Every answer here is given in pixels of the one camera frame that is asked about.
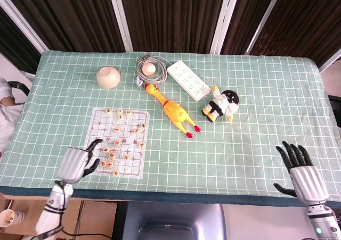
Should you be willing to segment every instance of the table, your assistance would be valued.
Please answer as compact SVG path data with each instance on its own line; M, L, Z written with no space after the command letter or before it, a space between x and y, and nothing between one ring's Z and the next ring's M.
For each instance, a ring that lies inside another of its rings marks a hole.
M305 146L323 175L333 204L341 195L341 140L318 69L309 59L269 56L150 53L183 60L209 86L235 90L240 110L232 123L210 123L198 103L171 78L160 91L177 101L202 128L188 139L135 83L143 52L42 55L13 141L0 164L0 192L48 195L67 147L83 147L94 107L128 107L150 113L142 179L91 175L75 196L121 200L300 205L274 182L292 187L275 146ZM101 89L95 74L114 65L121 82Z

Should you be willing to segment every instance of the brown curtain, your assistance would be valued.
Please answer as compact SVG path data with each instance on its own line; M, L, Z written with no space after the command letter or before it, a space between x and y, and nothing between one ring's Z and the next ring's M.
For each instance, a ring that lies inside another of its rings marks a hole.
M40 59L39 52L1 7L0 53L19 70L32 74L36 73Z
M278 0L252 55L309 57L320 67L341 48L341 0Z
M221 54L244 55L271 0L237 0Z
M223 0L122 0L135 51L209 53Z
M49 49L123 52L111 0L11 0Z

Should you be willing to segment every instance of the robotic arm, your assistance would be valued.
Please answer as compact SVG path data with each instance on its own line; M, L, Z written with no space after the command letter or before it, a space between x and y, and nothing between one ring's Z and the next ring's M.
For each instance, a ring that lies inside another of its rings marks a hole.
M53 239L53 235L63 230L62 215L74 192L72 184L79 182L97 168L99 159L85 169L96 145L102 141L102 139L94 140L86 150L71 147L66 150L57 173L61 180L55 182L56 185L36 226L38 239Z
M308 206L308 217L319 240L341 240L341 231L334 212L324 205L329 198L326 185L307 150L282 142L287 153L276 146L293 182L294 189L286 189L275 183L281 193L297 197Z

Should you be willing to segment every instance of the rubber chicken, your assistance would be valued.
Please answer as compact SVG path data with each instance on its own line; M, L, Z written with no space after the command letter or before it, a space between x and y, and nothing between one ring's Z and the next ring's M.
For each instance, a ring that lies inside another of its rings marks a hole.
M153 85L153 84L146 84L144 88L145 88L145 90L147 91L148 94L154 96L157 100L159 100L159 102L164 107L164 112L169 117L171 122L178 129L183 131L183 133L185 135L187 135L188 138L192 138L193 134L188 132L182 126L182 122L188 121L192 126L194 126L194 129L197 132L201 131L201 129L194 123L194 121L190 118L190 116L187 114L187 112L182 107L180 107L180 105L178 105L177 103L172 102L172 101L167 100L166 98L164 98L162 96L162 94L159 92L159 89L155 85Z

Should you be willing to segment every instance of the power strip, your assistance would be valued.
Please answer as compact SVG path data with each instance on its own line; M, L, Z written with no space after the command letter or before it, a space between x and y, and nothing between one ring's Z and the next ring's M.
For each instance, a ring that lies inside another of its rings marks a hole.
M172 78L193 98L199 102L211 89L183 61L177 61L167 68Z

